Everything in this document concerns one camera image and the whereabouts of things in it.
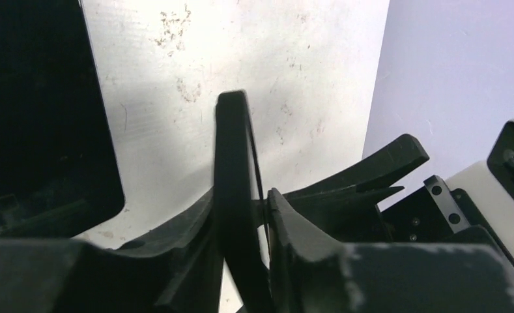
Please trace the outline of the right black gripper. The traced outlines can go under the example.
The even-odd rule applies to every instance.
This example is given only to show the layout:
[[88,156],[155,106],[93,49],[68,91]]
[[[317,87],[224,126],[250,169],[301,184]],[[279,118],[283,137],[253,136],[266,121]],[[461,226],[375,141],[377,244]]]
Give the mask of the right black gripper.
[[[377,204],[398,193],[392,186],[429,160],[417,138],[403,134],[351,167],[300,190],[274,189],[255,200],[255,218],[267,220],[289,242],[386,239]],[[395,242],[475,243],[514,258],[465,190],[433,175],[411,195],[382,212]]]

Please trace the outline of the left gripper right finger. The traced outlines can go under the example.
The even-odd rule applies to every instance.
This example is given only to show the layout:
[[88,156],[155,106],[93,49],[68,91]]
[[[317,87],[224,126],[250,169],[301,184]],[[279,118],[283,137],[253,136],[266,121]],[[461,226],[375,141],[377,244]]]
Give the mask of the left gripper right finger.
[[514,269],[487,245],[342,243],[268,202],[278,312],[514,312]]

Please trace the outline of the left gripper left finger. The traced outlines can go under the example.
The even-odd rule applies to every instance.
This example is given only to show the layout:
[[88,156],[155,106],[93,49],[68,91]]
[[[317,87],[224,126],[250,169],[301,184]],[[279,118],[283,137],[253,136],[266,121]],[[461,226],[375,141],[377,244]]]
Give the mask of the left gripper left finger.
[[212,252],[212,191],[120,248],[0,239],[0,312],[152,312]]

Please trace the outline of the black phone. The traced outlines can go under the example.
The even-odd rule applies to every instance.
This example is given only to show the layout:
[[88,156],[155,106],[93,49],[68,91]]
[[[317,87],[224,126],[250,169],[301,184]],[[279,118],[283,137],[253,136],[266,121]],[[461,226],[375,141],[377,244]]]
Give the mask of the black phone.
[[124,207],[78,1],[0,1],[0,238],[68,238]]
[[218,97],[213,169],[216,238],[247,312],[274,312],[252,207],[250,115],[243,90]]

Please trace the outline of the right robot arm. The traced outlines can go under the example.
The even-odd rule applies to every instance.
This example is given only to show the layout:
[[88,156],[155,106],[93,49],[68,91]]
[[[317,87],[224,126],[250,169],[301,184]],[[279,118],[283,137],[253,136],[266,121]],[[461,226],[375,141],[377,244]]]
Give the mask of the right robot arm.
[[380,210],[402,191],[400,180],[429,160],[420,141],[402,134],[355,165],[283,195],[330,237],[363,243],[484,244],[514,267],[514,119],[485,160],[421,187]]

